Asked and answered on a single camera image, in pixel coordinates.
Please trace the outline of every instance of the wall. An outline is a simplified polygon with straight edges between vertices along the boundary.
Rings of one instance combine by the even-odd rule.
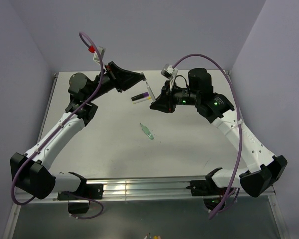
[[[299,0],[266,1],[232,79],[250,129],[288,161],[275,189],[290,234],[299,239]]]
[[[57,71],[98,70],[78,32],[106,47],[105,61],[157,70],[190,53],[231,69],[265,0],[10,0]],[[181,69],[215,67],[188,59]]]
[[[0,0],[0,238],[12,205],[9,160],[36,142],[51,76],[11,4]]]

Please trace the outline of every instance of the gray wall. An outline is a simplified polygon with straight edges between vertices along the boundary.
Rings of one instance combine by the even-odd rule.
[[[0,0],[0,238],[11,210],[9,160],[38,137],[51,71],[7,0]]]
[[[107,48],[105,61],[162,69],[204,53],[231,69],[265,0],[10,0],[53,69],[95,70],[80,30]],[[190,59],[182,69],[215,67]]]
[[[275,189],[291,236],[299,239],[299,0],[266,1],[232,79],[250,129],[288,160]]]

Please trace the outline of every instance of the white tabletop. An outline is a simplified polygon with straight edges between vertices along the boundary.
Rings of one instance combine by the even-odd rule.
[[[234,104],[224,76],[209,70],[214,90]],[[70,101],[69,79],[75,72],[60,72],[48,109],[43,135],[58,122]],[[83,72],[91,80],[98,72]],[[165,77],[143,71],[158,96]],[[187,71],[179,71],[187,77]],[[184,86],[183,79],[177,83]],[[65,146],[50,172],[73,171],[85,177],[131,178],[206,175],[217,167],[233,168],[237,151],[195,106],[177,106],[172,114],[150,109],[151,100],[132,104],[145,92],[144,82],[118,93],[115,89],[93,101],[99,106],[92,121]],[[140,123],[154,135],[150,140]]]

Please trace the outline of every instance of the green object on table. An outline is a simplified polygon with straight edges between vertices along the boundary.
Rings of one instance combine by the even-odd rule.
[[[149,131],[149,129],[146,128],[146,127],[145,127],[144,125],[142,125],[141,123],[140,123],[140,126],[141,126],[142,131],[144,132],[144,134],[146,134],[147,137],[149,137],[150,140],[154,140],[154,136],[153,136],[152,133]]]

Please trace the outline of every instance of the purple marker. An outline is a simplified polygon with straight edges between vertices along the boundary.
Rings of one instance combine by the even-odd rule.
[[[136,101],[136,100],[144,98],[146,96],[149,96],[148,92],[144,92],[144,93],[141,93],[139,95],[133,96],[133,97],[131,97],[131,100]]]

